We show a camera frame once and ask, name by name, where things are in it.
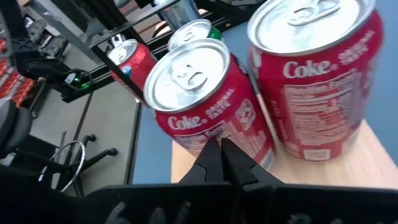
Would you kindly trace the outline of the red Coca-Cola can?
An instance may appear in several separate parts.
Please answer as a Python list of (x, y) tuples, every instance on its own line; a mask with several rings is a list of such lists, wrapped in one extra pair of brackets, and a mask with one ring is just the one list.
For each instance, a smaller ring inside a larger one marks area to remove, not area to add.
[(250, 77), (271, 131), (307, 161), (353, 144), (384, 38), (377, 0), (267, 0), (247, 33)]
[(244, 65), (220, 40), (183, 44), (163, 56), (143, 90), (158, 125), (191, 155), (209, 139), (232, 140), (265, 170), (274, 143)]

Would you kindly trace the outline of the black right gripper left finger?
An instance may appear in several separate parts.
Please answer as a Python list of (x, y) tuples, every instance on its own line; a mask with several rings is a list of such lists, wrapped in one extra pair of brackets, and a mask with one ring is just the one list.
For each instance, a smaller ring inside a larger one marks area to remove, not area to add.
[(216, 139), (210, 139), (196, 158), (192, 168), (179, 183), (202, 184), (222, 181), (224, 181), (224, 177), (221, 147)]

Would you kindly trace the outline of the wooden shelf black metal frame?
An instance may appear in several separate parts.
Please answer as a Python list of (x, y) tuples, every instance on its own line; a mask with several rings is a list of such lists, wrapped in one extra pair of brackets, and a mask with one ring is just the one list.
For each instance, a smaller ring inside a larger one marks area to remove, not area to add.
[[(85, 126), (96, 133), (97, 147), (118, 150), (117, 156), (105, 158), (84, 175), (88, 191), (118, 184), (176, 183), (195, 160), (117, 83), (95, 92)], [(376, 116), (361, 123), (353, 146), (336, 159), (310, 162), (279, 150), (271, 174), (293, 184), (398, 189), (397, 133), (398, 121), (388, 126), (386, 116)]]

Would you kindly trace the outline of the red Fanta can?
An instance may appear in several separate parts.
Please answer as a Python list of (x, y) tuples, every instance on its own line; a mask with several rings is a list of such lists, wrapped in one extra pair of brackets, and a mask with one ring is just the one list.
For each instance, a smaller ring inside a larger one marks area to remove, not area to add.
[(152, 52), (135, 39), (121, 42), (109, 52), (108, 58), (142, 91), (146, 78), (157, 63)]

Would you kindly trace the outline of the red storage rack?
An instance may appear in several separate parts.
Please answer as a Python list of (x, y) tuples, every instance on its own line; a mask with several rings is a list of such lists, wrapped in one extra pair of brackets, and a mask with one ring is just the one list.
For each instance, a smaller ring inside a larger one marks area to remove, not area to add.
[(35, 81), (22, 76), (10, 67), (4, 56), (5, 53), (6, 41), (0, 39), (0, 104), (12, 100), (19, 107), (33, 89)]

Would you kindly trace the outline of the black office chair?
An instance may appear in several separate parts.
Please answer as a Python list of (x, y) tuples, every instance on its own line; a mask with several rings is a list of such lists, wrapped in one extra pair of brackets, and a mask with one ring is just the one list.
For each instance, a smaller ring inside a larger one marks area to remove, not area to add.
[[(118, 150), (115, 148), (104, 150), (91, 159), (86, 158), (86, 145), (88, 142), (96, 141), (94, 134), (86, 135), (82, 141), (74, 140), (58, 147), (55, 153), (48, 159), (34, 152), (25, 152), (21, 146), (27, 142), (30, 137), (30, 130), (33, 122), (33, 115), (27, 108), (18, 107), (15, 102), (6, 100), (0, 106), (0, 157), (7, 157), (9, 154), (15, 154), (19, 157), (32, 160), (43, 165), (43, 169), (37, 174), (38, 181), (46, 175), (60, 174), (59, 181), (64, 181), (64, 186), (59, 187), (59, 191), (64, 193), (69, 186), (75, 188), (79, 197), (84, 196), (81, 186), (75, 181), (80, 178), (80, 174), (99, 162), (105, 156), (116, 156)], [(74, 163), (56, 162), (55, 158), (66, 148), (78, 146), (78, 152)]]

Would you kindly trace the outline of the green Sprite can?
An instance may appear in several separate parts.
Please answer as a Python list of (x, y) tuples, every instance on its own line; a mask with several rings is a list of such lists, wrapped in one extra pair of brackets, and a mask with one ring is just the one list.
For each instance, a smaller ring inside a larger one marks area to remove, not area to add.
[(167, 48), (171, 51), (183, 44), (205, 38), (218, 39), (223, 42), (221, 32), (213, 27), (208, 19), (197, 19), (176, 30), (169, 39)]

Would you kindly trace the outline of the black device with green light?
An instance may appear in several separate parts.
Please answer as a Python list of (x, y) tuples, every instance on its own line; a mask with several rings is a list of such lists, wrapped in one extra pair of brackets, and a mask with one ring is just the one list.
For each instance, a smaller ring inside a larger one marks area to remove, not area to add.
[(30, 38), (8, 40), (7, 46), (11, 50), (9, 60), (13, 68), (26, 78), (44, 79), (62, 96), (78, 93), (93, 84), (90, 72), (72, 69), (58, 58), (43, 57)]

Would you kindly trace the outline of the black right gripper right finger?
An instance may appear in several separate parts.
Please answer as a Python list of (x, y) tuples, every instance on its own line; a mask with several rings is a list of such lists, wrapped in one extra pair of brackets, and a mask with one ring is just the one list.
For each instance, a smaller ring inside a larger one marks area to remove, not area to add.
[(226, 167), (225, 172), (228, 170), (239, 186), (254, 185), (263, 187), (266, 185), (284, 184), (250, 158), (232, 140), (223, 138), (221, 140), (221, 148), (223, 165)]

